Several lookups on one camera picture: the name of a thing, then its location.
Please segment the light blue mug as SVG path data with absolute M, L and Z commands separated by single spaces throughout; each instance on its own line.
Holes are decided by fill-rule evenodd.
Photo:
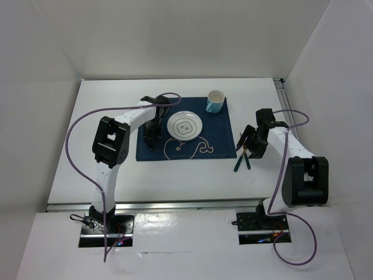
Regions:
M 218 113 L 224 104 L 224 100 L 225 96 L 223 92 L 219 90 L 211 91 L 207 96 L 206 111 L 211 114 Z

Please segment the blue whale placemat cloth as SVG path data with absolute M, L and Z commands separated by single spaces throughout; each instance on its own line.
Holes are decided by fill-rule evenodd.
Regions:
M 184 159 L 228 159 L 236 158 L 235 144 L 231 129 L 227 102 L 216 114 L 206 111 L 207 97 L 184 97 L 181 103 L 170 109 L 162 118 L 161 136 L 153 152 L 143 141 L 143 127 L 138 129 L 136 160 L 138 162 Z M 197 114 L 203 123 L 202 133 L 194 140 L 179 141 L 167 131 L 167 121 L 179 111 Z

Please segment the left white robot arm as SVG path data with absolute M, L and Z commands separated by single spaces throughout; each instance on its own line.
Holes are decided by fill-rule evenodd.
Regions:
M 92 150 L 97 162 L 96 182 L 100 189 L 95 192 L 89 216 L 103 233 L 110 232 L 117 222 L 115 186 L 119 167 L 129 153 L 131 133 L 142 128 L 141 140 L 152 151 L 161 140 L 161 119 L 170 111 L 170 101 L 163 94 L 155 98 L 145 96 L 138 106 L 115 118 L 101 118 L 94 138 Z

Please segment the white plate blue rim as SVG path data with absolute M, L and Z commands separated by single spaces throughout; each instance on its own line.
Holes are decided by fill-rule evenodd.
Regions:
M 201 118 L 191 111 L 174 113 L 167 121 L 167 131 L 170 136 L 182 142 L 196 139 L 202 130 Z

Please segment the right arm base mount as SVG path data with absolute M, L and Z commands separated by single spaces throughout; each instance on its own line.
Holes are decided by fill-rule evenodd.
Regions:
M 238 230 L 240 245 L 291 243 L 291 234 L 286 216 L 267 217 L 258 211 L 237 212 L 231 224 Z

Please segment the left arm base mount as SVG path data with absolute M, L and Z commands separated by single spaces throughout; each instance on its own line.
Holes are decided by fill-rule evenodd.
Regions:
M 104 226 L 88 215 L 71 214 L 70 220 L 82 224 L 79 248 L 104 247 Z M 115 215 L 107 228 L 107 247 L 132 247 L 134 215 Z

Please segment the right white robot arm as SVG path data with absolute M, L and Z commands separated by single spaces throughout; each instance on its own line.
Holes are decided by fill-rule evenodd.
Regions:
M 281 165 L 272 197 L 258 203 L 252 223 L 268 229 L 293 208 L 325 205 L 329 198 L 327 158 L 307 150 L 292 133 L 293 126 L 276 120 L 271 108 L 258 110 L 256 123 L 256 127 L 245 127 L 236 148 L 244 148 L 249 160 L 263 158 L 272 147 L 281 156 Z

